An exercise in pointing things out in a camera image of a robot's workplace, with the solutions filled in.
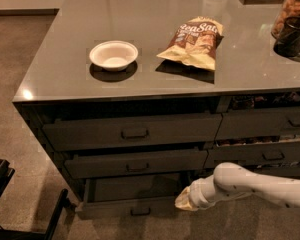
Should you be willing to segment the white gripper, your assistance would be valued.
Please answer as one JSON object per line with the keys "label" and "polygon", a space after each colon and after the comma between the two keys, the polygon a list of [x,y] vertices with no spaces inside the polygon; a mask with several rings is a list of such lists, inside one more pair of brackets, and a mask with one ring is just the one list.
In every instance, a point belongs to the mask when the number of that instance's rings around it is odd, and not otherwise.
{"label": "white gripper", "polygon": [[175,199],[175,207],[185,211],[208,209],[224,197],[222,190],[214,183],[214,177],[200,178],[186,187]]}

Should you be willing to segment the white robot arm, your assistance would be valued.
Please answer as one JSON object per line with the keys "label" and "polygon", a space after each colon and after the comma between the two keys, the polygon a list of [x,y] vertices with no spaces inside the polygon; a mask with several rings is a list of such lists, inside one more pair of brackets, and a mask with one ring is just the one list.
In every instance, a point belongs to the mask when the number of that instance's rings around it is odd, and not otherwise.
{"label": "white robot arm", "polygon": [[220,201],[250,195],[300,212],[300,180],[257,174],[230,162],[219,164],[211,176],[193,181],[176,198],[175,207],[206,210]]}

